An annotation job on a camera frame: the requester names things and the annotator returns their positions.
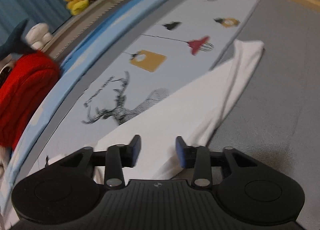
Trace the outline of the white t-shirt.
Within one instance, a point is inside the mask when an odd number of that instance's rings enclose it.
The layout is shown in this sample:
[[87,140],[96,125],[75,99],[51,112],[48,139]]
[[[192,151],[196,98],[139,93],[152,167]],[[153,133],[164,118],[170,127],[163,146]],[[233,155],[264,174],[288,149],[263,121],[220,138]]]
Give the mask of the white t-shirt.
[[170,179],[179,173],[175,139],[205,145],[242,94],[263,54],[261,41],[233,44],[233,55],[212,66],[207,58],[168,60],[154,73],[119,56],[67,113],[38,158],[43,168],[92,146],[102,151],[142,139],[130,179]]

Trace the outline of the grey patterned bed sheet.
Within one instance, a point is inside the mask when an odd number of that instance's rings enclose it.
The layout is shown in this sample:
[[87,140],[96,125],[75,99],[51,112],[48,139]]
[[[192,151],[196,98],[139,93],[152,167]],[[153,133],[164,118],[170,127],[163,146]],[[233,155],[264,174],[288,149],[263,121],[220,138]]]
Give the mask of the grey patterned bed sheet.
[[[139,32],[184,0],[156,9],[105,52],[71,90],[21,166],[17,179],[42,169],[45,157],[99,144],[114,122],[80,124],[84,102],[103,71]],[[319,229],[319,13],[288,0],[260,0],[238,31],[241,41],[261,40],[264,54],[209,147],[232,146],[295,179],[305,192],[298,222]]]

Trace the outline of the red knitted blanket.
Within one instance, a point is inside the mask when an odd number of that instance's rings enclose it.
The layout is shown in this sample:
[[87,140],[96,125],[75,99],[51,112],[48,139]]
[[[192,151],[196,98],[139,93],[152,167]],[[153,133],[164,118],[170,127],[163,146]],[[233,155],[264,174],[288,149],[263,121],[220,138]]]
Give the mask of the red knitted blanket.
[[1,147],[15,149],[37,108],[60,78],[43,52],[20,57],[1,87]]

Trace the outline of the white plush toy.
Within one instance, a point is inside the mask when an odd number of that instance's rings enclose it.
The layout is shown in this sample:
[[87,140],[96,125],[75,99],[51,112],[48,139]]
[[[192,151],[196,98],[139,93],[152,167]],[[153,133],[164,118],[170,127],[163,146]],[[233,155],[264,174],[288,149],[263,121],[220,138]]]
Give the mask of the white plush toy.
[[42,50],[53,39],[46,23],[38,23],[33,26],[25,36],[25,40],[34,50]]

